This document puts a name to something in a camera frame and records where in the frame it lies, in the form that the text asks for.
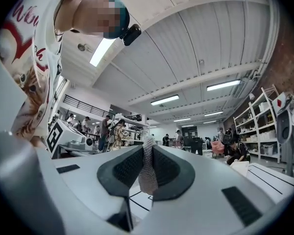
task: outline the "fluorescent light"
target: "fluorescent light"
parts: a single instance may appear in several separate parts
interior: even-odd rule
[[[185,120],[190,120],[190,118],[178,119],[178,120],[174,120],[174,122],[180,122],[180,121],[185,121]]]
[[[106,51],[110,48],[110,46],[113,44],[115,39],[103,39],[100,44],[98,45],[98,48],[96,49],[95,53],[93,54],[92,59],[90,60],[90,63],[97,67],[99,64],[100,60],[106,53]]]
[[[214,121],[209,121],[209,122],[204,122],[204,123],[214,123],[214,122],[217,122],[217,121],[214,120]]]
[[[221,113],[223,113],[223,111],[221,111],[221,112],[209,113],[209,114],[206,114],[205,117],[207,117],[207,116],[211,116],[211,115],[216,115],[216,114],[221,114]]]
[[[163,104],[163,103],[170,102],[170,101],[177,100],[177,99],[179,99],[178,95],[169,96],[169,97],[151,102],[151,105]]]
[[[226,83],[207,86],[207,91],[213,91],[213,90],[221,89],[224,87],[238,85],[238,84],[240,84],[240,82],[241,82],[240,80],[234,80],[234,81],[230,81],[230,82],[226,82]]]

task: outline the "brick wall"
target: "brick wall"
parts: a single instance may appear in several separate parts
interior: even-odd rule
[[[272,84],[279,93],[294,91],[294,25],[284,12],[280,14],[280,29],[273,55],[252,93],[257,98],[261,94],[261,87],[266,89]],[[233,117],[244,111],[248,107],[248,102],[249,98],[224,122],[225,129],[234,124]]]

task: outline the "mesh cloth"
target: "mesh cloth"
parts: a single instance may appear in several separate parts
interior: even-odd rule
[[[158,183],[156,179],[155,171],[152,167],[152,146],[156,144],[152,136],[146,137],[143,149],[143,169],[138,175],[138,183],[141,191],[149,195],[153,195],[153,192],[158,189]]]

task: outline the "chair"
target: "chair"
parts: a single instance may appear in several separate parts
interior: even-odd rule
[[[212,157],[214,156],[214,153],[216,154],[216,158],[218,154],[224,153],[224,145],[220,141],[211,142],[211,146],[212,146]]]

